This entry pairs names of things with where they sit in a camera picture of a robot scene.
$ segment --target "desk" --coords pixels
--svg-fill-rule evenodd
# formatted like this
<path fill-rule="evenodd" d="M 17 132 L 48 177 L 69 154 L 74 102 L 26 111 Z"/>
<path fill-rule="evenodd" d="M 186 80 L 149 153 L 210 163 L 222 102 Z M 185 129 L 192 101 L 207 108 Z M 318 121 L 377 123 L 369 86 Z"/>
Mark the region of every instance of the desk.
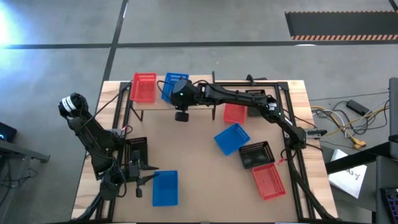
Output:
<path fill-rule="evenodd" d="M 234 82 L 234 81 L 217 81 L 217 82 Z M 308 102 L 307 92 L 305 90 L 304 82 L 301 80 L 294 81 L 283 81 L 289 84 L 290 98 L 293 106 L 293 111 L 299 118 L 305 119 L 309 122 L 313 122 L 312 114 L 310 110 L 310 104 Z M 120 82 L 104 82 L 103 89 L 101 91 L 101 96 L 99 99 L 98 108 L 101 108 L 107 101 L 109 101 L 114 95 L 119 91 Z M 234 87 L 228 88 L 244 90 L 245 88 Z M 125 109 L 125 103 L 122 104 L 121 115 L 119 119 L 119 127 L 121 127 L 121 122 L 123 120 L 123 111 Z M 97 117 L 96 119 L 104 128 L 111 128 L 113 124 L 114 112 L 116 107 L 116 100 L 108 105 Z M 180 205 L 178 207 L 169 208 L 153 208 L 152 207 L 152 182 L 149 182 L 143 188 L 143 198 L 135 198 L 135 184 L 128 184 L 128 193 L 124 198 L 118 198 L 116 200 L 113 220 L 115 222 L 294 222 L 297 221 L 297 217 L 293 205 L 292 196 L 292 186 L 290 183 L 289 172 L 287 170 L 287 164 L 281 164 L 277 166 L 278 172 L 281 176 L 282 182 L 286 188 L 286 195 L 281 198 L 275 198 L 270 201 L 262 201 L 257 192 L 256 186 L 252 179 L 251 173 L 244 173 L 241 161 L 239 160 L 238 154 L 233 154 L 229 157 L 222 157 L 220 150 L 209 149 L 211 144 L 214 144 L 213 138 L 210 138 L 208 142 L 202 143 L 202 139 L 192 139 L 187 136 L 185 138 L 180 138 L 179 144 L 176 141 L 169 141 L 169 143 L 163 144 L 164 148 L 175 156 L 182 156 L 189 162 L 180 162 L 176 164 L 171 162 L 171 158 L 167 157 L 165 154 L 160 158 L 156 156 L 162 152 L 158 147 L 154 147 L 156 141 L 162 142 L 173 138 L 173 131 L 167 131 L 167 125 L 172 124 L 173 126 L 183 126 L 189 124 L 190 126 L 195 126 L 195 130 L 190 129 L 189 132 L 195 131 L 196 133 L 201 133 L 205 135 L 206 139 L 210 136 L 215 136 L 220 130 L 228 127 L 222 120 L 222 105 L 216 108 L 216 120 L 215 123 L 211 120 L 211 112 L 208 110 L 191 110 L 190 111 L 190 121 L 189 123 L 177 123 L 174 121 L 175 111 L 146 111 L 144 115 L 144 120 L 142 123 L 134 116 L 130 114 L 129 124 L 133 126 L 134 131 L 132 136 L 127 136 L 127 138 L 137 138 L 141 136 L 147 136 L 149 142 L 149 165 L 160 167 L 161 170 L 172 170 L 177 169 L 179 174 L 179 181 L 186 189 L 198 188 L 201 189 L 212 189 L 214 192 L 204 192 L 205 194 L 197 196 L 195 194 L 189 194 L 189 192 L 184 192 L 180 189 Z M 311 128 L 309 124 L 302 121 L 296 120 L 297 125 L 303 128 Z M 206 126 L 200 126 L 201 124 L 212 123 L 215 125 L 212 130 L 204 129 Z M 244 124 L 244 129 L 249 133 L 252 141 L 249 143 L 255 143 L 259 141 L 268 140 L 272 152 L 277 160 L 279 160 L 279 152 L 282 150 L 280 142 L 282 140 L 282 133 L 280 128 L 275 124 L 269 124 L 264 119 L 252 120 L 251 118 L 246 120 Z M 319 142 L 309 139 L 307 141 L 310 144 L 319 146 Z M 204 152 L 197 150 L 189 150 L 190 147 L 185 147 L 184 150 L 181 149 L 181 145 L 188 144 L 206 144 L 206 150 Z M 200 158 L 203 157 L 203 153 L 207 156 L 213 156 L 214 159 L 208 162 L 205 166 L 205 170 L 220 170 L 224 173 L 223 179 L 218 180 L 215 177 L 220 177 L 219 175 L 212 175 L 212 172 L 207 172 L 206 174 L 198 171 L 199 167 L 203 168 L 203 164 L 195 163 L 193 160 L 189 160 L 191 157 Z M 311 191 L 315 194 L 319 202 L 326 208 L 326 210 L 337 217 L 337 212 L 335 204 L 333 201 L 333 196 L 331 194 L 330 185 L 327 179 L 325 165 L 323 163 L 322 153 L 315 148 L 307 147 L 303 150 L 303 158 L 305 161 L 305 167 L 307 171 L 308 181 Z M 209 180 L 208 182 L 195 182 L 193 176 L 200 180 Z M 231 187 L 227 189 L 223 184 L 229 184 Z M 73 207 L 73 217 L 78 217 L 84 212 L 85 208 L 91 203 L 92 199 L 98 193 L 99 182 L 95 181 L 95 177 L 92 172 L 92 167 L 90 163 L 90 158 L 84 163 L 82 175 L 80 179 L 80 184 L 78 192 L 76 195 L 75 204 Z M 304 217 L 308 217 L 307 206 L 305 203 L 305 196 L 300 192 L 300 200 L 302 202 L 302 208 Z M 232 195 L 231 198 L 223 196 L 223 194 Z M 225 202 L 217 201 L 217 198 L 222 198 Z"/>

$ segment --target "white paper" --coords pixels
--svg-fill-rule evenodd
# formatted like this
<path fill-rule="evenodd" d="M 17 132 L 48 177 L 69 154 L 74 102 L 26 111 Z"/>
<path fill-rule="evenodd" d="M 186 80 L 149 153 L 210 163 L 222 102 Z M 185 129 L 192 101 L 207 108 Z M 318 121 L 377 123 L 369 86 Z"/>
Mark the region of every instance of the white paper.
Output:
<path fill-rule="evenodd" d="M 341 151 L 340 149 L 335 149 L 331 160 L 334 161 L 345 156 L 347 156 L 345 152 Z M 330 184 L 333 184 L 339 189 L 344 190 L 345 192 L 354 196 L 355 198 L 358 198 L 361 191 L 366 168 L 367 167 L 365 165 L 361 165 L 334 174 L 330 174 L 328 175 L 329 182 Z"/>

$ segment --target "wooden tabletop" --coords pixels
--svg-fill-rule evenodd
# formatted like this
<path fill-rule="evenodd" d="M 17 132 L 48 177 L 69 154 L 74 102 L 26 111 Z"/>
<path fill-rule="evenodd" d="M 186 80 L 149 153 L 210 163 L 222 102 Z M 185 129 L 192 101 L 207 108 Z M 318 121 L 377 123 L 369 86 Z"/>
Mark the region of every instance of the wooden tabletop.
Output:
<path fill-rule="evenodd" d="M 217 82 L 235 82 L 235 81 L 218 81 Z M 275 82 L 273 81 L 257 81 L 257 82 Z M 280 82 L 289 83 L 290 97 L 292 101 L 292 106 L 294 113 L 297 117 L 302 118 L 308 122 L 313 123 L 312 113 L 310 109 L 310 103 L 308 101 L 307 92 L 305 89 L 304 81 L 302 80 L 286 80 Z M 119 91 L 120 82 L 109 81 L 104 82 L 101 96 L 98 103 L 98 108 L 101 108 L 105 103 L 107 103 L 111 98 L 113 98 Z M 97 121 L 104 128 L 111 128 L 114 118 L 114 112 L 116 107 L 116 100 L 110 103 L 97 117 Z M 121 111 L 124 111 L 125 103 L 122 104 Z M 123 120 L 123 113 L 120 115 L 119 127 Z M 303 121 L 296 120 L 297 126 L 302 128 L 312 128 L 309 124 Z M 308 139 L 308 143 L 319 146 L 319 142 L 313 139 Z M 319 202 L 326 208 L 326 210 L 337 217 L 337 212 L 335 208 L 335 203 L 333 196 L 331 194 L 331 189 L 329 181 L 327 179 L 325 165 L 323 163 L 322 152 L 318 149 L 307 147 L 303 152 L 303 158 L 305 161 L 305 167 L 307 170 L 308 181 L 311 191 L 314 193 Z M 91 166 L 90 157 L 86 159 L 83 170 L 81 173 L 80 184 L 78 187 L 78 192 L 76 195 L 75 204 L 73 207 L 72 218 L 81 215 L 86 207 L 92 202 L 96 194 L 98 193 L 100 183 L 95 180 L 93 169 Z M 304 217 L 308 217 L 307 206 L 305 203 L 304 193 L 300 190 L 300 199 L 302 202 L 302 208 Z M 107 211 L 107 204 L 104 207 L 104 211 Z"/>

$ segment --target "blue basket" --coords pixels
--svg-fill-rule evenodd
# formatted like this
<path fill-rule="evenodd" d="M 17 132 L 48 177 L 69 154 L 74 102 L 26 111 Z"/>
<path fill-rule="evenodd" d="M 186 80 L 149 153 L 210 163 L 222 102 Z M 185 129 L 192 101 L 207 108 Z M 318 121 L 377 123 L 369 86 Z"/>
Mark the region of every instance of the blue basket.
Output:
<path fill-rule="evenodd" d="M 154 207 L 178 205 L 178 172 L 156 171 L 154 174 L 158 175 L 154 179 L 152 205 Z"/>
<path fill-rule="evenodd" d="M 244 131 L 242 126 L 236 123 L 219 133 L 214 137 L 214 140 L 223 153 L 228 156 L 250 141 L 250 136 Z"/>
<path fill-rule="evenodd" d="M 170 93 L 172 92 L 174 85 L 180 80 L 180 79 L 188 79 L 189 75 L 188 74 L 181 74 L 181 73 L 167 73 L 166 74 L 166 79 L 164 80 L 164 82 L 168 83 L 164 83 L 163 86 L 163 93 L 162 93 L 162 100 L 171 103 L 170 102 Z"/>

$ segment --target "plastic basket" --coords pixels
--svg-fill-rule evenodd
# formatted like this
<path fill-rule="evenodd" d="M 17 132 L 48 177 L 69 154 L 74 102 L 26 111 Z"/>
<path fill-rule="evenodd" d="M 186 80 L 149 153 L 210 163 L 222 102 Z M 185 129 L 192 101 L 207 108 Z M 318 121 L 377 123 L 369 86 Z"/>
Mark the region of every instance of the plastic basket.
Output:
<path fill-rule="evenodd" d="M 240 147 L 239 155 L 245 169 L 275 162 L 274 155 L 272 155 L 267 141 Z"/>
<path fill-rule="evenodd" d="M 250 140 L 250 136 L 236 123 L 225 129 L 222 133 L 219 133 L 214 137 L 214 140 L 223 153 L 228 156 L 245 145 Z"/>
<path fill-rule="evenodd" d="M 247 106 L 225 104 L 224 121 L 226 123 L 243 124 L 246 120 Z"/>
<path fill-rule="evenodd" d="M 178 172 L 155 171 L 154 191 L 152 205 L 158 206 L 175 206 L 178 205 Z"/>
<path fill-rule="evenodd" d="M 148 143 L 146 137 L 127 139 L 131 151 L 139 150 L 140 160 L 148 165 Z"/>
<path fill-rule="evenodd" d="M 254 96 L 265 96 L 266 95 L 265 90 L 246 90 L 246 93 L 252 93 Z M 250 117 L 261 116 L 261 113 L 257 108 L 249 106 L 248 107 L 248 116 L 250 116 Z"/>
<path fill-rule="evenodd" d="M 170 103 L 170 93 L 172 92 L 174 85 L 182 78 L 188 79 L 189 75 L 170 72 L 166 74 L 166 79 L 164 80 L 165 83 L 162 92 L 162 100 Z"/>
<path fill-rule="evenodd" d="M 252 168 L 254 180 L 263 200 L 286 194 L 278 171 L 273 163 Z"/>
<path fill-rule="evenodd" d="M 130 100 L 136 103 L 155 102 L 156 73 L 135 73 L 132 80 Z"/>

